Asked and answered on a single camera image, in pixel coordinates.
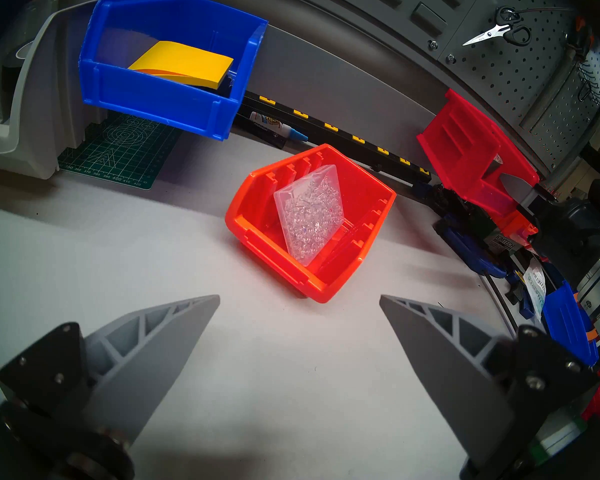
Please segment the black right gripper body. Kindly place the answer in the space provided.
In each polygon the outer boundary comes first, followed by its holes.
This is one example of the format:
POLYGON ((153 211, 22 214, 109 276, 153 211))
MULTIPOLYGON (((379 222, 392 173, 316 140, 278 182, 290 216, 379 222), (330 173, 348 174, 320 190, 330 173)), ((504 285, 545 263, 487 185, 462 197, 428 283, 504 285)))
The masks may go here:
POLYGON ((538 194, 530 213, 538 228, 535 251, 570 284, 579 284, 600 260, 600 179, 592 181, 586 199, 558 202, 538 194))

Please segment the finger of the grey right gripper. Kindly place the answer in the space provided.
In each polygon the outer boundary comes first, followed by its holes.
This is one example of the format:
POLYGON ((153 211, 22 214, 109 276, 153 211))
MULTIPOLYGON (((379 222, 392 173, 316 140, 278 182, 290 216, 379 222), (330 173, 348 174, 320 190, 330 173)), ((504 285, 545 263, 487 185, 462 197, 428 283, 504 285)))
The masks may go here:
POLYGON ((555 204, 554 196, 539 183, 531 185, 508 173, 501 173, 499 178, 506 192, 517 203, 517 210, 525 217, 534 217, 548 205, 555 204))

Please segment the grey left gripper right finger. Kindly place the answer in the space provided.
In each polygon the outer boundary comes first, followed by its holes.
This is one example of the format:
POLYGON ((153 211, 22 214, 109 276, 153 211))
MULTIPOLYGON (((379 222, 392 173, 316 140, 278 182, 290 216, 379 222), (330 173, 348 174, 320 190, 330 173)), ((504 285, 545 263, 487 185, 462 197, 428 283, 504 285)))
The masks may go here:
POLYGON ((530 467, 558 411, 600 378, 532 324, 514 337, 472 315, 387 294, 380 307, 421 384, 468 455, 467 467, 530 467))

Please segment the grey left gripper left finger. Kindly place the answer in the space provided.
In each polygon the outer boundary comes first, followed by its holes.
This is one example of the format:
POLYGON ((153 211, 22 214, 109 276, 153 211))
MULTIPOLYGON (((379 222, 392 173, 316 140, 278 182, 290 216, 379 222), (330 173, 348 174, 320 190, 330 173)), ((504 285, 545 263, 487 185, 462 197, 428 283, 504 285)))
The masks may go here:
POLYGON ((144 308, 87 336, 63 322, 0 368, 0 389, 46 419, 134 442, 219 305, 213 294, 144 308))

